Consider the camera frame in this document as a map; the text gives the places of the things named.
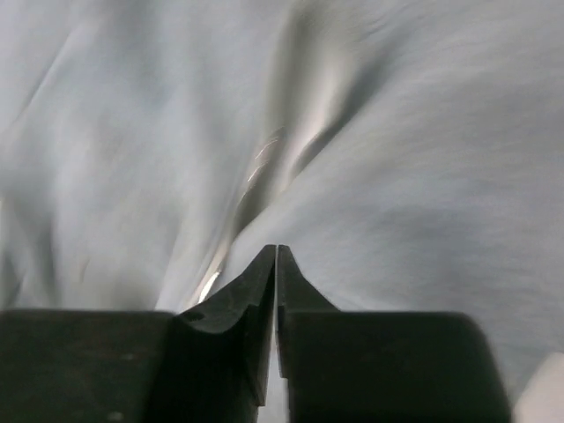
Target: black plastic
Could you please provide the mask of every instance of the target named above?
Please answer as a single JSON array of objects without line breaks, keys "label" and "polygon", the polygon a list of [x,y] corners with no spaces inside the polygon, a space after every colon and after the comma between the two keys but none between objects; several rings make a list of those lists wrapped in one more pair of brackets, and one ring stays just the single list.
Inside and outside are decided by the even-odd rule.
[{"label": "black plastic", "polygon": [[345,313],[278,247],[278,350],[291,423],[510,422],[486,338],[454,313]]},{"label": "black plastic", "polygon": [[0,422],[249,423],[264,404],[276,247],[181,315],[0,314]]}]

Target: light blue fabric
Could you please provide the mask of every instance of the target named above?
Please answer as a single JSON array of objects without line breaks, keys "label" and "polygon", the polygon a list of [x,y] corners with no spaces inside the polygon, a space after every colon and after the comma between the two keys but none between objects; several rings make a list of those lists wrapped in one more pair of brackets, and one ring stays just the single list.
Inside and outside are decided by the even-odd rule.
[{"label": "light blue fabric", "polygon": [[[516,399],[564,351],[562,22],[559,0],[2,1],[3,306],[180,311],[222,240],[214,290],[284,243],[341,308],[472,315]],[[284,400],[273,373],[262,421]]]}]

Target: wrinkled cloth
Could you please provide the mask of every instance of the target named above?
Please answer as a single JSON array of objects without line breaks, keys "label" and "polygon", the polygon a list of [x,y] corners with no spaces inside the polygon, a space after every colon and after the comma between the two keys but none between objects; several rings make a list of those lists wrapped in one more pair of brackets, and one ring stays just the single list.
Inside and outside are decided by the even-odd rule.
[{"label": "wrinkled cloth", "polygon": [[562,22],[559,0],[3,0],[0,306],[183,311],[283,243],[340,308],[472,316],[515,402],[564,352]]}]

